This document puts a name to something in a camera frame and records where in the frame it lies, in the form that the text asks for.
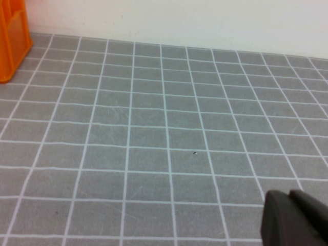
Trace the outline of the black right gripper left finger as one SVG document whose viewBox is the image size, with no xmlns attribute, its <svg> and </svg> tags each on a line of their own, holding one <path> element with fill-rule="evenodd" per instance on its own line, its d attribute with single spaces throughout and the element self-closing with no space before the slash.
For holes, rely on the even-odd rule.
<svg viewBox="0 0 328 246">
<path fill-rule="evenodd" d="M 266 193 L 260 233 L 263 245 L 325 245 L 289 193 L 281 191 Z"/>
</svg>

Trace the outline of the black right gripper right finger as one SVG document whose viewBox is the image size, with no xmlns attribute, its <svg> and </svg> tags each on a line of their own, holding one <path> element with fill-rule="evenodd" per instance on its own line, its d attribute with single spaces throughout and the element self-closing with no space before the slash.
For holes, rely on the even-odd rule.
<svg viewBox="0 0 328 246">
<path fill-rule="evenodd" d="M 289 197 L 318 232 L 320 238 L 327 243 L 327 206 L 302 190 L 291 190 Z"/>
</svg>

